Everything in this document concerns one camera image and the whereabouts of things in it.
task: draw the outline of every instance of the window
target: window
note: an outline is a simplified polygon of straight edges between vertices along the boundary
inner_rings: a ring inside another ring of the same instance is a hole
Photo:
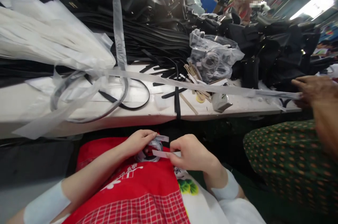
[[[331,8],[334,4],[334,0],[311,0],[304,7],[302,7],[296,14],[294,14],[290,20],[295,19],[300,14],[310,15],[313,20],[317,18],[324,11]]]

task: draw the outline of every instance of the white table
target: white table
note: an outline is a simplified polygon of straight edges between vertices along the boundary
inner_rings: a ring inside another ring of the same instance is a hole
[[[128,71],[139,72],[145,67],[144,64],[128,66]],[[149,70],[146,73],[152,73],[154,70]],[[239,81],[229,81],[230,84],[240,85]],[[164,91],[170,92],[173,87],[165,86]],[[150,95],[149,103],[140,110],[129,111],[122,108],[117,108],[108,117],[99,121],[88,124],[75,124],[64,121],[57,128],[52,130],[46,136],[49,137],[63,137],[76,134],[87,133],[95,130],[106,128],[128,127],[128,126],[146,126],[161,124],[176,119],[174,112],[174,97],[165,100],[167,108],[159,110],[155,103],[155,96],[162,96],[162,94]],[[25,114],[28,109],[32,109],[32,104],[36,103],[41,92],[29,86],[26,83],[18,84],[0,89],[0,139],[17,137],[11,132],[28,123],[33,118],[27,117]],[[183,120],[201,121],[212,120],[223,117],[244,117],[244,116],[258,116],[278,114],[280,109],[274,105],[268,104],[262,98],[247,98],[242,96],[229,95],[229,102],[233,104],[230,108],[226,109],[223,113],[217,113],[213,110],[212,104],[207,100],[204,103],[196,101],[196,95],[192,94],[191,90],[183,92],[186,99],[198,111],[198,115],[187,106],[187,104],[180,98],[181,117]],[[140,103],[125,103],[129,106],[139,106]],[[109,109],[111,103],[109,102],[88,102],[82,108],[76,110],[71,118],[82,119],[87,117],[97,117]],[[39,114],[47,114],[50,112],[48,105],[39,107]],[[299,108],[293,102],[287,105],[287,112],[297,112]]]

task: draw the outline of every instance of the green patterned clothing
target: green patterned clothing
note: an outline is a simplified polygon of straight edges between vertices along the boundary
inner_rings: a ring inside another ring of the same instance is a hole
[[[313,120],[285,122],[246,134],[252,168],[281,197],[338,215],[338,164],[323,149]]]

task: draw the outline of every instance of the hand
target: hand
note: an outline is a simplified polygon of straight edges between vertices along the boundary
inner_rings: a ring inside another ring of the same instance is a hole
[[[309,104],[338,101],[338,85],[328,76],[303,76],[291,81],[302,91],[300,102],[295,102],[301,108]]]
[[[184,135],[170,143],[170,151],[181,151],[181,157],[173,153],[167,156],[173,165],[186,170],[204,171],[208,173],[220,162],[210,153],[193,134]]]
[[[157,133],[152,130],[138,130],[129,136],[120,146],[128,157],[142,151],[146,145],[156,137]]]

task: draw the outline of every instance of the red apron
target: red apron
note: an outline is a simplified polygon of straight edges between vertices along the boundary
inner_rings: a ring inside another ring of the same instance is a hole
[[[77,171],[126,139],[86,143],[79,152]],[[137,163],[131,157],[63,223],[189,223],[189,219],[170,161]]]

